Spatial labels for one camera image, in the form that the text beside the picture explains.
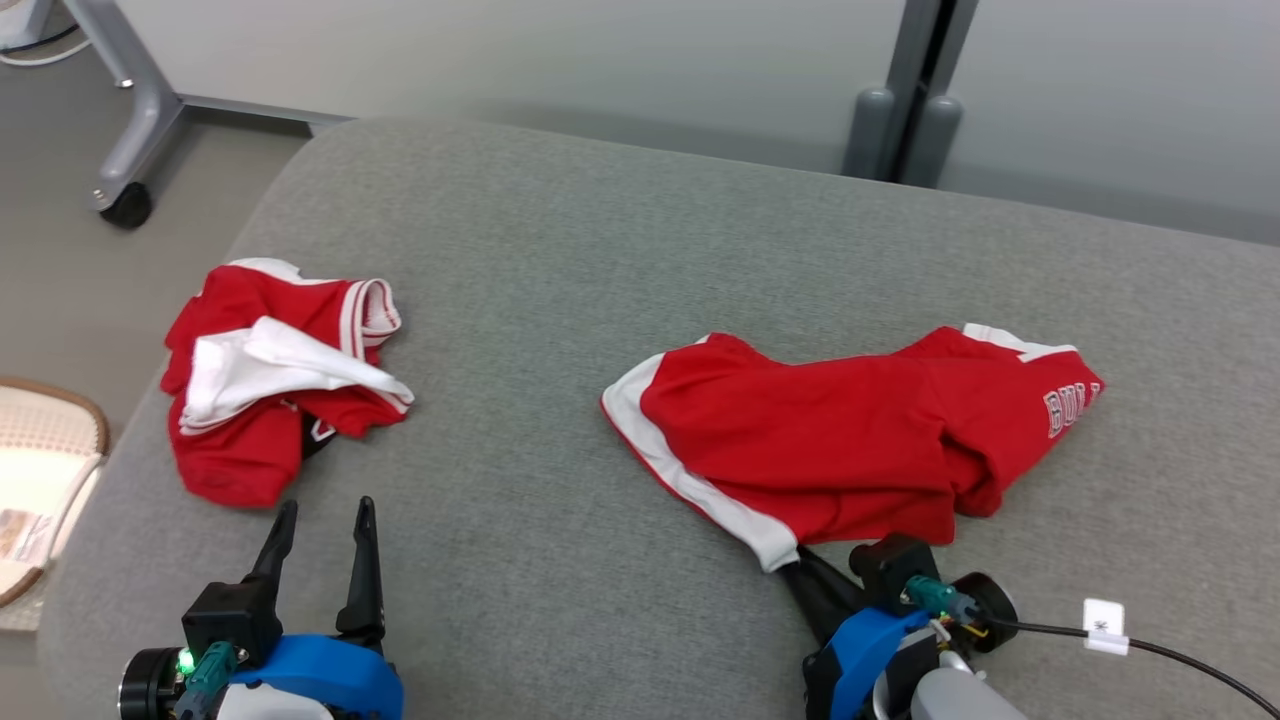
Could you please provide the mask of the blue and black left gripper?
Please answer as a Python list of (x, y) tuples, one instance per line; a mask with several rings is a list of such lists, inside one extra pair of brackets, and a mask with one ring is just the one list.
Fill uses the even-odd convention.
[[(278, 588), (298, 503), (278, 510), (246, 582)], [(364, 496), (353, 529), (355, 560), (337, 638), (284, 635), (251, 667), (244, 650), (218, 641), (140, 651), (118, 688), (122, 719), (402, 719), (404, 687), (384, 653), (385, 614), (376, 507)]]

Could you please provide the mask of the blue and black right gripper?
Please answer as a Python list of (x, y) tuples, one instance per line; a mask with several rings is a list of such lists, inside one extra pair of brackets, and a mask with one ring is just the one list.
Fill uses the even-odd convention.
[(808, 719), (1016, 719), (1018, 708), (972, 665), (1012, 628), (946, 612), (904, 616), (808, 547), (778, 569), (818, 642), (803, 661)]

